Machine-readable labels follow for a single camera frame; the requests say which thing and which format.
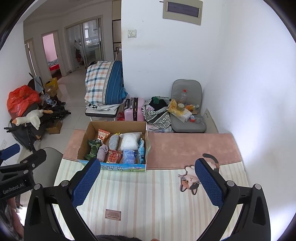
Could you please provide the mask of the lilac soft cloth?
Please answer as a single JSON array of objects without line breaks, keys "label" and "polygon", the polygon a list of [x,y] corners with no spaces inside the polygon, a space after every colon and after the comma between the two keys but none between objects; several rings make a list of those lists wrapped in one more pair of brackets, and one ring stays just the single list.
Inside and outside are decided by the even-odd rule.
[{"label": "lilac soft cloth", "polygon": [[105,145],[105,144],[102,144],[99,149],[98,149],[98,152],[97,152],[97,156],[96,158],[100,161],[100,162],[104,162],[105,161],[105,158],[106,158],[106,155],[108,154],[108,146]]}]

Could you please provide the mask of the green seaweed snack bag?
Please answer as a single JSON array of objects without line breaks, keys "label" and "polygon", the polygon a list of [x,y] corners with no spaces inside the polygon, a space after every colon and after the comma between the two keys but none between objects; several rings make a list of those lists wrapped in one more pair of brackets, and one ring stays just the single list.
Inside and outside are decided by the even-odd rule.
[{"label": "green seaweed snack bag", "polygon": [[102,141],[100,139],[96,140],[88,140],[88,145],[90,147],[90,153],[85,155],[86,160],[91,160],[92,158],[97,157],[98,150],[100,146],[102,145]]}]

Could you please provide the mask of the red snack packet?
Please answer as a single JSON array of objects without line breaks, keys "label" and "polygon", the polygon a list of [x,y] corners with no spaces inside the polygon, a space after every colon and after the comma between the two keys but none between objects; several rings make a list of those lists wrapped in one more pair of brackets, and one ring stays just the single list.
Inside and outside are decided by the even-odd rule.
[{"label": "red snack packet", "polygon": [[109,164],[119,164],[122,159],[122,151],[109,150],[106,162]]}]

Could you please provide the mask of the silver yellow snack bag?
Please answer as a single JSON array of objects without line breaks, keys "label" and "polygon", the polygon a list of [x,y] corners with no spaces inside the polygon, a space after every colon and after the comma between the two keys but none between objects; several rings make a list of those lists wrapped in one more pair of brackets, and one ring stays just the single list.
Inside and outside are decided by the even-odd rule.
[{"label": "silver yellow snack bag", "polygon": [[120,133],[114,133],[110,138],[108,142],[108,147],[112,151],[116,151],[118,148],[119,144],[119,138],[120,138]]}]

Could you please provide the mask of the orange sunflower seed bag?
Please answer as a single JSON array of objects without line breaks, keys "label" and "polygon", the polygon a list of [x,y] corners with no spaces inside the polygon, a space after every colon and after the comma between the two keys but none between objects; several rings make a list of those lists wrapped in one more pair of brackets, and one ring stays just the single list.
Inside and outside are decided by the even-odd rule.
[{"label": "orange sunflower seed bag", "polygon": [[104,144],[105,141],[110,136],[110,134],[111,133],[109,131],[106,131],[106,130],[103,130],[103,129],[98,129],[96,141]]}]

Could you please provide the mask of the blue tissue pack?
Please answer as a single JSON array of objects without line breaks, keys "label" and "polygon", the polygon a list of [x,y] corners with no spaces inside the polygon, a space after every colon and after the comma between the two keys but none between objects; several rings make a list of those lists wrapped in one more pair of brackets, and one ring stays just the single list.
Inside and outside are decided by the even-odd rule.
[{"label": "blue tissue pack", "polygon": [[122,163],[123,164],[136,164],[137,163],[137,151],[123,150]]}]

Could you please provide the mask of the white soft mask bundle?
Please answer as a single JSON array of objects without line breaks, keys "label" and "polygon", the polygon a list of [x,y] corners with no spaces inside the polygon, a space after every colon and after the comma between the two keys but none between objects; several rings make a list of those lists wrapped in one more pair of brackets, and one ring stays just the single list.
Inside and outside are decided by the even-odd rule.
[{"label": "white soft mask bundle", "polygon": [[142,132],[132,132],[132,133],[121,133],[119,137],[121,138],[120,146],[118,148],[119,151],[124,150],[133,150],[136,151],[138,149],[138,142]]}]

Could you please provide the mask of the blue yellow long packet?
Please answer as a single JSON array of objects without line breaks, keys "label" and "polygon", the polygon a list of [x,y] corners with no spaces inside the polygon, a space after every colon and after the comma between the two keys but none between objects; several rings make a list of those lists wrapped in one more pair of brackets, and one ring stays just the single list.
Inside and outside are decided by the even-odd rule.
[{"label": "blue yellow long packet", "polygon": [[140,141],[138,144],[138,162],[140,164],[145,163],[145,143],[143,138],[140,138]]}]

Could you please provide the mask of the black stroller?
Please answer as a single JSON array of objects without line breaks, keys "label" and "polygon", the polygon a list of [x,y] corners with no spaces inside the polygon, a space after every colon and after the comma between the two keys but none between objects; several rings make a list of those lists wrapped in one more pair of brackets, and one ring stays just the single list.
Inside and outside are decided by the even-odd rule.
[{"label": "black stroller", "polygon": [[[30,111],[39,109],[36,104],[33,104],[29,107],[29,109],[24,113],[23,116],[26,116]],[[57,105],[50,107],[49,109],[44,110],[52,110],[52,114],[44,114],[41,118],[41,124],[38,130],[36,130],[31,123],[25,123],[19,126],[16,126],[12,123],[13,120],[10,120],[9,126],[5,127],[7,133],[11,133],[12,136],[18,141],[23,148],[28,150],[29,152],[34,152],[35,147],[34,143],[36,141],[40,141],[42,139],[43,134],[46,132],[46,128],[50,123],[53,123],[55,120],[62,121],[67,116],[71,115],[71,112],[65,109],[63,105]]]}]

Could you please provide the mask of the grey chair beside table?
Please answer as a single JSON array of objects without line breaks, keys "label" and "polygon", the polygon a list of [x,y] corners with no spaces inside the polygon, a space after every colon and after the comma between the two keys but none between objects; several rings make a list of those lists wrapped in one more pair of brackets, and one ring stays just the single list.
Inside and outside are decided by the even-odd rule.
[{"label": "grey chair beside table", "polygon": [[43,187],[54,185],[55,178],[63,157],[63,154],[52,147],[44,148],[46,160],[33,171],[33,177],[36,184]]}]

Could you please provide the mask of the small brown cardboard box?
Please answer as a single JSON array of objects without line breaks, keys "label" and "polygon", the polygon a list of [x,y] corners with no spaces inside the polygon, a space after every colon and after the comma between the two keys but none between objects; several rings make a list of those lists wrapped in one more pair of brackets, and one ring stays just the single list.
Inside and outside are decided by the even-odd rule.
[{"label": "small brown cardboard box", "polygon": [[46,128],[46,131],[50,135],[59,134],[62,128],[62,121],[55,120],[53,123],[50,123],[49,126]]}]

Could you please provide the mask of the yellow cardboard box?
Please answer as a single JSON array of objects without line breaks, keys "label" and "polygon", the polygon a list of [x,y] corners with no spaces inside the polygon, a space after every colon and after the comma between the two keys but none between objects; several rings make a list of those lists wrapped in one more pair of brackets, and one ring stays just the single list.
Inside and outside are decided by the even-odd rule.
[{"label": "yellow cardboard box", "polygon": [[51,78],[49,81],[46,82],[45,84],[45,90],[46,93],[50,96],[50,97],[54,97],[57,94],[57,90],[58,90],[58,81],[57,78]]}]

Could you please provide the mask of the plaid folded quilt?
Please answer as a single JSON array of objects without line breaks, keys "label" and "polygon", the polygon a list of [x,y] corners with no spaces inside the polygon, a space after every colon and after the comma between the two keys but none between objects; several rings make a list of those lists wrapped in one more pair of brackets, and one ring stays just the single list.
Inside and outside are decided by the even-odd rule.
[{"label": "plaid folded quilt", "polygon": [[121,61],[97,61],[88,66],[85,101],[94,106],[121,104],[127,97]]}]

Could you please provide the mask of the grey floor chair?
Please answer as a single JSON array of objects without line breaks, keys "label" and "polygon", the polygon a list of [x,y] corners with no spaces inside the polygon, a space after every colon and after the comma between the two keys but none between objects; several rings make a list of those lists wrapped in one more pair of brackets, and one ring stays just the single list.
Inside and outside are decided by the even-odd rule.
[{"label": "grey floor chair", "polygon": [[171,99],[178,103],[183,89],[187,90],[185,113],[182,116],[170,114],[171,128],[177,133],[204,133],[207,127],[200,113],[201,84],[196,80],[178,79],[172,85]]}]

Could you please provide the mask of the beige wall panel box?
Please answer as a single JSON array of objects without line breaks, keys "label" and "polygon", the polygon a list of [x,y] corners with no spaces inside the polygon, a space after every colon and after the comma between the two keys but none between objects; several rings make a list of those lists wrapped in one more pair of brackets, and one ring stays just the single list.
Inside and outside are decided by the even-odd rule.
[{"label": "beige wall panel box", "polygon": [[163,19],[182,21],[200,26],[202,10],[202,1],[168,0],[163,2]]}]

